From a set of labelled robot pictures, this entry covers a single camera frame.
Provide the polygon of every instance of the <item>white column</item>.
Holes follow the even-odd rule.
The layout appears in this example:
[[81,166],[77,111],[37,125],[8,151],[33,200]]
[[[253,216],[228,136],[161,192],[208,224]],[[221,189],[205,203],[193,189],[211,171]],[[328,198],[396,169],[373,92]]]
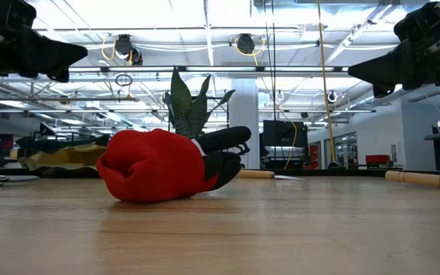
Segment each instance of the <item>white column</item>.
[[251,129],[247,145],[251,151],[241,157],[248,169],[259,169],[259,111],[257,109],[256,79],[233,79],[235,89],[229,102],[230,126],[245,126]]

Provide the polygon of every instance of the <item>wooden table surface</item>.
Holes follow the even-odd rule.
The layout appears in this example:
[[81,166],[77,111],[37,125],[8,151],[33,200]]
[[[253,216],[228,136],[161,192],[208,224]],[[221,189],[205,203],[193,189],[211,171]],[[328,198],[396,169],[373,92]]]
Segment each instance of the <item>wooden table surface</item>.
[[440,189],[374,178],[236,180],[118,202],[101,180],[0,189],[0,274],[440,274]]

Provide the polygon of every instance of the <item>knitted fabric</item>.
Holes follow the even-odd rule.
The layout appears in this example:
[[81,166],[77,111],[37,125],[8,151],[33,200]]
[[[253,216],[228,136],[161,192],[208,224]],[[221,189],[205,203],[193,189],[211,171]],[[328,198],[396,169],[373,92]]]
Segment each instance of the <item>knitted fabric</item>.
[[205,166],[186,137],[156,129],[119,131],[96,164],[109,192],[127,202],[162,202],[210,190]]

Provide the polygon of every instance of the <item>green plant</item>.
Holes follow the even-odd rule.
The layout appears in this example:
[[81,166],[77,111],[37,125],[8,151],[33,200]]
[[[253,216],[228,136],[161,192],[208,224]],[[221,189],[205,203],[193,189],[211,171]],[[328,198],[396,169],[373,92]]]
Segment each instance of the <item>green plant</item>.
[[170,115],[173,115],[173,125],[177,134],[187,138],[197,138],[213,110],[228,102],[235,92],[235,90],[226,92],[222,100],[212,110],[208,111],[206,92],[208,92],[210,77],[211,75],[205,79],[198,96],[193,101],[188,86],[181,79],[177,68],[174,67],[173,78],[171,79],[171,94],[170,97],[166,95],[165,101],[170,108]]

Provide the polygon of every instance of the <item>black glove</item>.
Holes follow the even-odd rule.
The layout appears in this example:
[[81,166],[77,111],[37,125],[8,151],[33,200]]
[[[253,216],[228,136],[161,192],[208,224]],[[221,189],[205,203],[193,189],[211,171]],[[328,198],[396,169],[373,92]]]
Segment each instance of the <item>black glove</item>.
[[243,126],[223,129],[198,137],[197,141],[206,154],[203,157],[204,181],[218,175],[218,179],[210,191],[217,190],[229,183],[242,168],[241,158],[236,153],[220,152],[220,150],[238,147],[239,144],[245,144],[249,138],[251,138],[251,130]]

